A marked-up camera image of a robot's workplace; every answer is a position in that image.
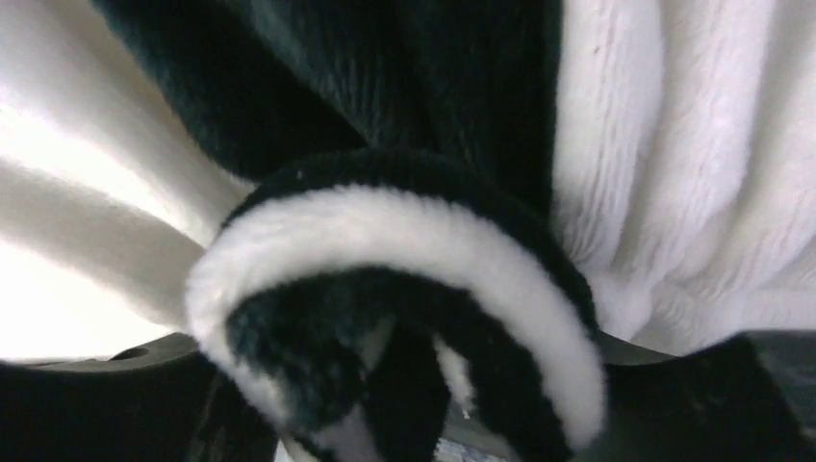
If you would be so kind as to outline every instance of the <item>white fur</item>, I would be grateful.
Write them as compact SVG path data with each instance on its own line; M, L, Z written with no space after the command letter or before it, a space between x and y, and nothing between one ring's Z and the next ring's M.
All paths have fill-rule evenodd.
M443 200L350 187L255 207L228 226L192 269L190 332L224 369L245 374L223 328L242 298L364 265L470 291L530 350L571 446L583 448L597 435L605 413L603 370L575 308L533 255L495 224Z
M452 350L440 338L434 339L437 361L439 361L442 376L447 382L447 387L453 395L453 399L462 408L465 417L470 416L473 411L473 398L476 391L473 389L471 379L468 376L468 360L459 353Z
M554 226L601 327L674 354L816 329L816 2L570 0L564 23Z

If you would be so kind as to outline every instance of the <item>white fabric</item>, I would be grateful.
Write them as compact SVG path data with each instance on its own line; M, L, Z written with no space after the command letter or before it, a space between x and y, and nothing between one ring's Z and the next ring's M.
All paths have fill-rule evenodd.
M816 328L816 2L565 9L553 225L603 328Z

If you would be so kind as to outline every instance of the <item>plush fabric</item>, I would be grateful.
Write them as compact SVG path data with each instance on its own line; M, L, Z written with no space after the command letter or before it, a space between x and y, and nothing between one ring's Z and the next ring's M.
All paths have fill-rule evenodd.
M565 2L553 229L604 330L816 327L816 5Z
M93 3L257 187L189 331L298 460L428 460L449 396L567 460L598 325L677 354L816 327L806 0Z

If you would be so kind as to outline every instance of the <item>white fur trim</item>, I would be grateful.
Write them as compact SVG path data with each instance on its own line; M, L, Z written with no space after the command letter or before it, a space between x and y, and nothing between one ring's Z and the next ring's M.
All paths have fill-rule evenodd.
M231 223L193 267L191 334L232 373L224 320L248 295L327 270L380 265L470 291L527 347L568 442L583 448L605 413L599 355L537 259L492 222L443 200L365 187L269 200Z
M459 353L445 345L440 338L434 339L437 361L442 371L442 376L447 382L447 387L453 395L453 399L462 408L465 417L470 416L473 411L473 398L476 391L473 389L471 379L468 376L468 360Z

